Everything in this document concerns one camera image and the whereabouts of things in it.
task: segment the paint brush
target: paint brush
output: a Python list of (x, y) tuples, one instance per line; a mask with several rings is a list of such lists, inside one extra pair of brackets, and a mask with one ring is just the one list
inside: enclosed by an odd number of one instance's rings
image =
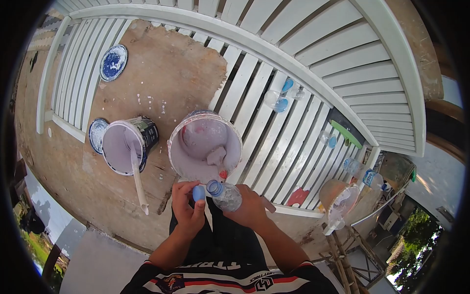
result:
[(227, 170), (225, 169), (223, 163), (226, 154), (227, 151), (225, 150), (224, 146), (217, 146), (216, 148), (212, 149), (209, 154), (207, 154), (207, 164), (210, 166), (217, 166), (217, 172), (219, 177), (222, 179), (227, 179)]
[(139, 170), (139, 160), (137, 158), (137, 152), (135, 151), (134, 143), (131, 142), (131, 163), (132, 171), (134, 172), (135, 188), (137, 189), (137, 197), (139, 198), (139, 203), (142, 210), (145, 212), (145, 215), (149, 215), (149, 204), (147, 198), (145, 197), (144, 187), (141, 181), (141, 172)]

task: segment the hand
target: hand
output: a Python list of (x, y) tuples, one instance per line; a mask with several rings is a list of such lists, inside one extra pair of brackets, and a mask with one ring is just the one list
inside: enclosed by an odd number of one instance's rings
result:
[(199, 185), (199, 181), (180, 182), (173, 185), (172, 189), (172, 208), (176, 219), (177, 227), (186, 238), (191, 240), (204, 226), (204, 207), (205, 201), (198, 200), (194, 204), (194, 209), (189, 206), (189, 201), (193, 201), (190, 194), (192, 189)]
[(242, 195), (242, 205), (234, 212), (224, 212), (224, 215), (255, 232), (262, 229), (269, 222), (269, 218), (261, 197), (247, 185), (236, 186)]

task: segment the black pants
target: black pants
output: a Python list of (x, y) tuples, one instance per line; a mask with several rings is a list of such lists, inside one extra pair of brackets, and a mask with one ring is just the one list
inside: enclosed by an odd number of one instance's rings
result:
[[(191, 202), (190, 205), (194, 208), (194, 202)], [(206, 198), (206, 202), (212, 214), (214, 232), (212, 232), (207, 217), (204, 215), (204, 226), (191, 241), (183, 265), (198, 262), (236, 261), (267, 268), (263, 249), (261, 249), (255, 232), (226, 218), (211, 198)], [(170, 234), (177, 224), (178, 221), (172, 208)]]

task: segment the tree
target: tree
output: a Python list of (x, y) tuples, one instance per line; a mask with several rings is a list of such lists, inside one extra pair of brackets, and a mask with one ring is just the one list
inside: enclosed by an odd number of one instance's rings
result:
[(403, 293), (411, 292), (420, 282), (418, 271), (423, 261), (432, 253), (442, 228), (422, 209), (417, 208), (402, 229), (405, 250), (393, 261), (391, 274), (400, 273), (395, 279), (397, 286), (403, 286)]

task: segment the bottle label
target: bottle label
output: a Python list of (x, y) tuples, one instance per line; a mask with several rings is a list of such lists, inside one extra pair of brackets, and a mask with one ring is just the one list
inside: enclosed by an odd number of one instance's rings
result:
[(368, 169), (364, 175), (364, 178), (362, 179), (362, 181), (364, 182), (364, 184), (366, 184), (367, 186), (371, 186), (372, 185), (372, 179), (374, 178), (374, 176), (376, 175), (377, 173), (372, 170), (372, 169)]

